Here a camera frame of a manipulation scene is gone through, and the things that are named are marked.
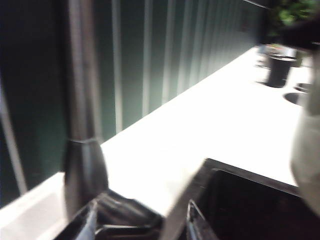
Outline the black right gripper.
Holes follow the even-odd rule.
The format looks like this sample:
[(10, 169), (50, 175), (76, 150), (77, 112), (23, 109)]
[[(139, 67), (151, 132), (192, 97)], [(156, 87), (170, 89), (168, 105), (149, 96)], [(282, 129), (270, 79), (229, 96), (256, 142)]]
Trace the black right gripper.
[(281, 28), (278, 39), (282, 45), (288, 47), (302, 50), (318, 49), (320, 47), (320, 14)]

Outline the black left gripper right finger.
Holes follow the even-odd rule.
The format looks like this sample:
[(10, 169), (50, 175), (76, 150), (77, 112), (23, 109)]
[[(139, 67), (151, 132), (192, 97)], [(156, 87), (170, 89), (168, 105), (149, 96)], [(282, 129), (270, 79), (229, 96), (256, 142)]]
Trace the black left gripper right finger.
[(192, 199), (189, 200), (187, 205), (186, 238), (188, 240), (218, 239), (217, 235)]

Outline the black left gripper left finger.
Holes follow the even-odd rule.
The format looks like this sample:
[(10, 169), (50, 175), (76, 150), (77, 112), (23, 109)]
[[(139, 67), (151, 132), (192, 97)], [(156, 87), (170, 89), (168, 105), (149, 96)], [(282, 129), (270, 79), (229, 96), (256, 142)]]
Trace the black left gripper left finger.
[(97, 228), (98, 203), (90, 201), (79, 210), (72, 221), (60, 232), (55, 240), (94, 240)]

